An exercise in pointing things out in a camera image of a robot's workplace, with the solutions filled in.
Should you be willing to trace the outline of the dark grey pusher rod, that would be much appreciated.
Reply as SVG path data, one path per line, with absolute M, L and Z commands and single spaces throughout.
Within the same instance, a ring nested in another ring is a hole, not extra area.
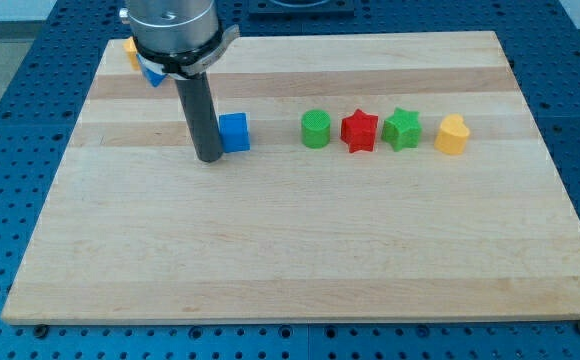
M 197 158 L 206 163 L 219 160 L 224 151 L 207 75 L 177 80 L 176 88 Z

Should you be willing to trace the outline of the yellow block behind arm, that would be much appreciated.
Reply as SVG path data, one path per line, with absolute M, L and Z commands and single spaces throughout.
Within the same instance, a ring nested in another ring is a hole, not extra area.
M 138 52 L 134 43 L 134 38 L 132 36 L 126 38 L 123 41 L 122 47 L 126 54 L 128 62 L 130 63 L 131 68 L 135 71 L 139 71 L 140 64 L 139 59 L 137 57 Z

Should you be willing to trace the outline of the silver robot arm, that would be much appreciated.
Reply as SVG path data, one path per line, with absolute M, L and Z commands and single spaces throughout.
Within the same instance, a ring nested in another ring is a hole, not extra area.
M 175 81 L 196 156 L 212 163 L 223 155 L 207 70 L 240 36 L 224 27 L 215 0 L 126 0 L 119 18 L 133 35 L 138 61 Z

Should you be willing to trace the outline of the blue block behind arm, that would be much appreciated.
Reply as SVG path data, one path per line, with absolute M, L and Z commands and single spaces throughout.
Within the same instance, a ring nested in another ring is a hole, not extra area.
M 148 83 L 152 87 L 158 87 L 166 78 L 166 75 L 159 71 L 155 71 L 156 69 L 155 64 L 150 61 L 147 61 L 140 54 L 137 54 L 136 57 L 138 60 L 139 68 L 143 76 L 148 81 Z

